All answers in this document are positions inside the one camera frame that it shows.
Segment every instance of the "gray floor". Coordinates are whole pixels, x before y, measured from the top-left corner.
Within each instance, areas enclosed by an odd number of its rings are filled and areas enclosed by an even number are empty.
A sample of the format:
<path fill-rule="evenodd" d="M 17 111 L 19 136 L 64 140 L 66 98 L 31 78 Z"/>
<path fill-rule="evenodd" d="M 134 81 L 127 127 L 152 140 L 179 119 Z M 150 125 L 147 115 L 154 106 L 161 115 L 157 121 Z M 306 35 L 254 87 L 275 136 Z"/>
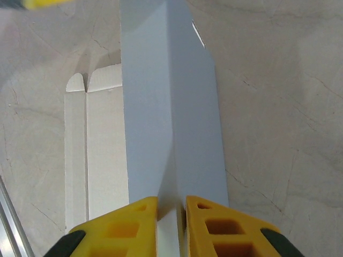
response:
<path fill-rule="evenodd" d="M 231 207 L 343 252 L 343 2 L 190 0 L 217 64 Z M 63 94 L 120 62 L 118 0 L 0 12 L 0 162 L 37 256 L 64 231 Z"/>

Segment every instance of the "metal rail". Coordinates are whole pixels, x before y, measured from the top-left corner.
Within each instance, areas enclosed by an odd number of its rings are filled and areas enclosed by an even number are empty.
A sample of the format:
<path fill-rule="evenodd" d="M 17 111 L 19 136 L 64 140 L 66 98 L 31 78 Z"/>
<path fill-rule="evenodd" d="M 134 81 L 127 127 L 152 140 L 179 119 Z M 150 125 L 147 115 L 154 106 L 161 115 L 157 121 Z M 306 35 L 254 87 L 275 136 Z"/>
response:
<path fill-rule="evenodd" d="M 0 204 L 0 257 L 34 257 L 1 176 Z"/>

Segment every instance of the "yellow object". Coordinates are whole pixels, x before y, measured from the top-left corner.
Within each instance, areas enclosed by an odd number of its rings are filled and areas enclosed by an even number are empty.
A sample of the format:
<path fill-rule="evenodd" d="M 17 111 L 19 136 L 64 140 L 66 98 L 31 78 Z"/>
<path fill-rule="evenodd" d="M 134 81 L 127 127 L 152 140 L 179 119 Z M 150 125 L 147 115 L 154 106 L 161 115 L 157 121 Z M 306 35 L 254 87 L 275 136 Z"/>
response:
<path fill-rule="evenodd" d="M 69 0 L 23 0 L 23 6 L 26 9 L 32 10 L 40 7 L 46 7 L 54 4 L 67 2 Z"/>
<path fill-rule="evenodd" d="M 260 229 L 274 225 L 197 196 L 187 197 L 190 257 L 280 257 Z"/>
<path fill-rule="evenodd" d="M 156 257 L 157 202 L 144 198 L 75 227 L 86 236 L 71 257 Z"/>

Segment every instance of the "cardboard edge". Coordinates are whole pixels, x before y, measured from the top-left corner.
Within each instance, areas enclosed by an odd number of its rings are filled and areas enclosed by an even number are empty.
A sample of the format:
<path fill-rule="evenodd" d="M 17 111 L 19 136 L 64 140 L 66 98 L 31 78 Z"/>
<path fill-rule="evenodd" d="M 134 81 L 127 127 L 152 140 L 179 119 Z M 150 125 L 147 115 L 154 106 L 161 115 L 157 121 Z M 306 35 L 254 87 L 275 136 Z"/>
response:
<path fill-rule="evenodd" d="M 88 220 L 85 105 L 83 76 L 76 73 L 64 95 L 65 233 Z"/>
<path fill-rule="evenodd" d="M 97 69 L 92 73 L 87 93 L 121 87 L 122 85 L 122 64 L 115 64 Z"/>
<path fill-rule="evenodd" d="M 67 93 L 85 92 L 84 78 L 81 73 L 76 73 L 69 79 L 65 91 Z"/>

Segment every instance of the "black rubber tip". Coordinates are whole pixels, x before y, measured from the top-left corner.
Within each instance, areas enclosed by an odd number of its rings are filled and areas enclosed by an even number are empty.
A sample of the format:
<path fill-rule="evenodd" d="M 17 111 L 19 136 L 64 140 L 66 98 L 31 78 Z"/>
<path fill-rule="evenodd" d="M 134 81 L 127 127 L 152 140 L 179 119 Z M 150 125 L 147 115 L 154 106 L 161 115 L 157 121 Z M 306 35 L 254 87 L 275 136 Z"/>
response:
<path fill-rule="evenodd" d="M 281 257 L 305 257 L 284 235 L 271 229 L 261 229 L 261 232 Z"/>
<path fill-rule="evenodd" d="M 44 257 L 69 257 L 85 237 L 86 232 L 77 230 L 62 237 Z"/>

